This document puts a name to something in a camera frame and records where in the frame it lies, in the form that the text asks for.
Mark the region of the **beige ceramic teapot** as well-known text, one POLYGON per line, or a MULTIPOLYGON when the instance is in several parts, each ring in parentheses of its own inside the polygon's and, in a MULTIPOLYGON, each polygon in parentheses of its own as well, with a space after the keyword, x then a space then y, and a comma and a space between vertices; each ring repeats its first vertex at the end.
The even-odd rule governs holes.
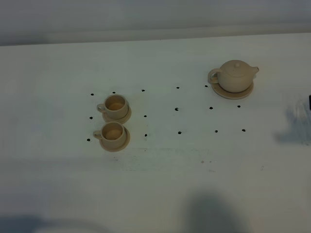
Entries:
POLYGON ((230 60, 220 68, 212 69, 207 80, 209 84, 218 84, 227 92, 240 93, 251 86, 258 72, 258 67, 252 67, 241 60, 230 60))

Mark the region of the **round beige teapot saucer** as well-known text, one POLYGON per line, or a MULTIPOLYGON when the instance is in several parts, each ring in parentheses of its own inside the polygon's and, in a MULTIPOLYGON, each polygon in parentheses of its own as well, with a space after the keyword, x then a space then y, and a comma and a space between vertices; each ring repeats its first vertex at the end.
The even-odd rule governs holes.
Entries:
POLYGON ((239 100, 239 99, 248 97, 252 93, 253 88, 254 88, 254 83, 251 83, 251 85, 246 90, 239 92, 239 93, 228 92, 224 90, 223 88, 221 88, 219 84, 212 84, 211 86, 214 92, 218 94, 219 96, 225 99, 229 99, 229 100, 239 100))

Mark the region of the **far beige cup saucer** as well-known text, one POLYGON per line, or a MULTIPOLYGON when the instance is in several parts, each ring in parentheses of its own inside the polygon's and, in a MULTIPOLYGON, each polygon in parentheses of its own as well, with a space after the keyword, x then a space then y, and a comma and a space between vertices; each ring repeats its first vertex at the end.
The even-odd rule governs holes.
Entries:
POLYGON ((105 120, 105 122, 115 121, 115 122, 118 122, 120 124, 124 124, 130 119, 131 114, 132 114, 132 111, 131 111, 131 107, 129 106, 127 114, 120 119, 112 119, 112 118, 108 117, 106 113, 102 113, 102 117, 105 120))

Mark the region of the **beige cup saucer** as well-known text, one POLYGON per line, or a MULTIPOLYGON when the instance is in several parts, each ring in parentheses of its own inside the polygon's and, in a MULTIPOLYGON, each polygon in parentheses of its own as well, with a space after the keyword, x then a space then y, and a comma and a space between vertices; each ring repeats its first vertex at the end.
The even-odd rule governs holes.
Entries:
POLYGON ((102 117, 105 120, 105 122, 115 121, 115 122, 118 122, 120 124, 124 124, 130 119, 131 114, 132 114, 132 111, 131 111, 131 107, 129 106, 127 114, 120 119, 112 119, 112 118, 108 117, 106 113, 102 113, 102 117))
POLYGON ((121 150, 125 149, 127 147, 127 145, 129 144, 129 142, 130 142, 130 133, 129 133, 127 128, 124 128, 124 129, 125 129, 125 134, 126 134, 126 140, 125 140, 125 142, 121 146, 119 146, 118 148, 109 148, 109 147, 106 147, 103 144, 102 140, 100 140, 99 142, 100 142, 101 147, 105 151, 109 151, 109 152, 118 152, 118 151, 121 151, 121 150))

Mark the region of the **near beige cup saucer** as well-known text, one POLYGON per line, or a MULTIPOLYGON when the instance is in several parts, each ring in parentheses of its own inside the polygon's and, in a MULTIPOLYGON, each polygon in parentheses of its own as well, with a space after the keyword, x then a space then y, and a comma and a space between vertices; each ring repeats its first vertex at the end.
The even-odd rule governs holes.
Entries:
POLYGON ((100 142, 101 147, 105 151, 109 151, 109 152, 118 152, 118 151, 121 151, 121 150, 125 149, 127 147, 127 145, 129 144, 129 142, 130 142, 130 133, 129 133, 127 128, 124 128, 124 129, 125 129, 125 134, 126 134, 126 140, 125 140, 125 142, 121 146, 119 146, 118 148, 109 148, 109 147, 106 147, 103 144, 102 140, 100 140, 99 142, 100 142))

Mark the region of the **far beige teacup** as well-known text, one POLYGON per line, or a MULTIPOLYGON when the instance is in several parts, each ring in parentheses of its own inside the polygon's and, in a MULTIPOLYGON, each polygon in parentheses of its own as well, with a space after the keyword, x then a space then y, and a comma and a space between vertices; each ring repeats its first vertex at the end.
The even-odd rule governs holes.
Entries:
POLYGON ((120 119, 124 117, 128 112, 128 102, 122 95, 110 95, 102 104, 97 105, 97 111, 100 113, 106 113, 108 117, 112 119, 120 119))

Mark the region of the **beige teacup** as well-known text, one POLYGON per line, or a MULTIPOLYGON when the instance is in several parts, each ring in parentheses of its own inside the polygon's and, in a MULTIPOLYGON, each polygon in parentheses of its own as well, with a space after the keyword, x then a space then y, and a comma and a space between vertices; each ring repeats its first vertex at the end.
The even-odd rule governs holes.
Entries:
POLYGON ((94 131, 93 136, 109 149, 121 147, 126 141, 125 128, 118 122, 108 122, 100 130, 94 131))
POLYGON ((97 105, 97 111, 100 113, 106 113, 108 117, 112 119, 120 119, 124 117, 128 112, 128 102, 122 95, 110 95, 102 104, 97 105))

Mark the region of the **near beige teacup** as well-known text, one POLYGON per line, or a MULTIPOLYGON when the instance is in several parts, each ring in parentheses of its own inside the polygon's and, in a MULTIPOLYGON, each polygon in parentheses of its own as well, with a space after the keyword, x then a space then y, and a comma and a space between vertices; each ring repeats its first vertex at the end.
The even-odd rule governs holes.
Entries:
POLYGON ((93 136, 109 149, 121 147, 126 141, 125 128, 118 122, 108 122, 100 130, 94 131, 93 136))

